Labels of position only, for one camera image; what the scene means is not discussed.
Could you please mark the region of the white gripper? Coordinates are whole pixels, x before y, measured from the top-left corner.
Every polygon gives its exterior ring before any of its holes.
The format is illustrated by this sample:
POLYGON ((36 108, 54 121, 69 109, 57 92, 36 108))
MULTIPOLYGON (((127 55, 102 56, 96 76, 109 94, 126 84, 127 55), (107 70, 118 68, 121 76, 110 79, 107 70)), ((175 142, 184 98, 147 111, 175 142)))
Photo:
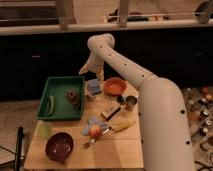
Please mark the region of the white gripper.
POLYGON ((96 73, 99 81, 104 81, 104 61, 96 56, 94 53, 90 53, 86 64, 80 69, 79 75, 85 74, 89 71, 96 73))

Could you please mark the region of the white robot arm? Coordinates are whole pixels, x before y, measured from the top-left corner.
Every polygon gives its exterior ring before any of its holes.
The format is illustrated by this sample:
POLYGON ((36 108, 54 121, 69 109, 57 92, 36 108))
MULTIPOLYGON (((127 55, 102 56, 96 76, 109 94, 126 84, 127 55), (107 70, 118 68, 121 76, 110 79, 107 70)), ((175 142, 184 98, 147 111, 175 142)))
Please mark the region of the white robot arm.
POLYGON ((87 40, 90 55, 80 69, 102 80, 111 66, 138 91, 140 130, 145 171, 195 171, 187 112, 180 88, 114 50, 106 33, 87 40))

